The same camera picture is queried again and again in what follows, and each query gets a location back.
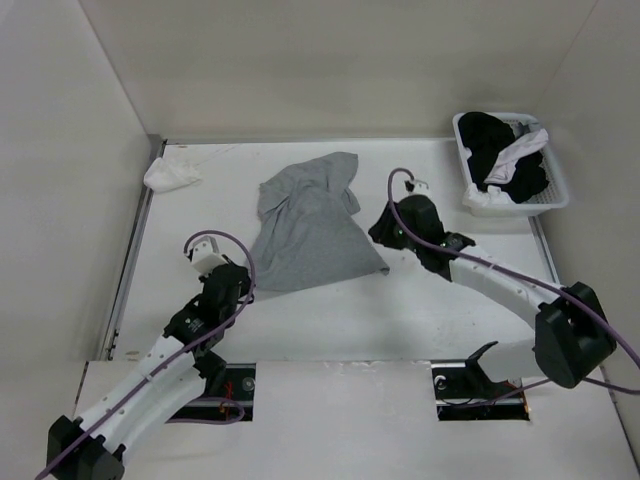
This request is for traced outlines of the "grey tank top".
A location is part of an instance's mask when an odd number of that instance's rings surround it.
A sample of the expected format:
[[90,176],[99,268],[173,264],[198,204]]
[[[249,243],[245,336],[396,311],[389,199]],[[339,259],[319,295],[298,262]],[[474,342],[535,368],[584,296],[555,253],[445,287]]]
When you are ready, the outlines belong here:
[[358,167],[356,154],[334,152],[289,165],[259,186],[261,228],[251,247],[259,289],[295,292],[389,273],[354,220]]

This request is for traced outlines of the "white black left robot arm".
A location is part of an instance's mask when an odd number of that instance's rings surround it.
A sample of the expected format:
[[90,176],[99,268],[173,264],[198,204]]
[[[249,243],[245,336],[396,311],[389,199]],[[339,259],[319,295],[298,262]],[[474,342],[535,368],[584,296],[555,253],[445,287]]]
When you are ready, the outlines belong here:
[[76,418],[53,423],[38,476],[120,479],[141,444],[180,409],[219,395],[226,363],[213,349],[252,301],[254,284],[249,268],[216,267],[124,380]]

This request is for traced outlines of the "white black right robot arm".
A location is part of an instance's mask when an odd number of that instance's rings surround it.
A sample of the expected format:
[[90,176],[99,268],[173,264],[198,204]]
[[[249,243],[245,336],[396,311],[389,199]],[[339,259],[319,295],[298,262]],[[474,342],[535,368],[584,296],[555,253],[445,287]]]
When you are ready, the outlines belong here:
[[471,357],[464,384],[483,396],[501,381],[544,376],[574,388],[617,348],[595,292],[577,282],[571,287],[509,276],[504,266],[476,242],[444,229],[435,204],[424,195],[410,195],[387,204],[369,229],[376,244],[413,252],[421,265],[445,280],[474,290],[524,321],[533,338],[503,346],[491,341]]

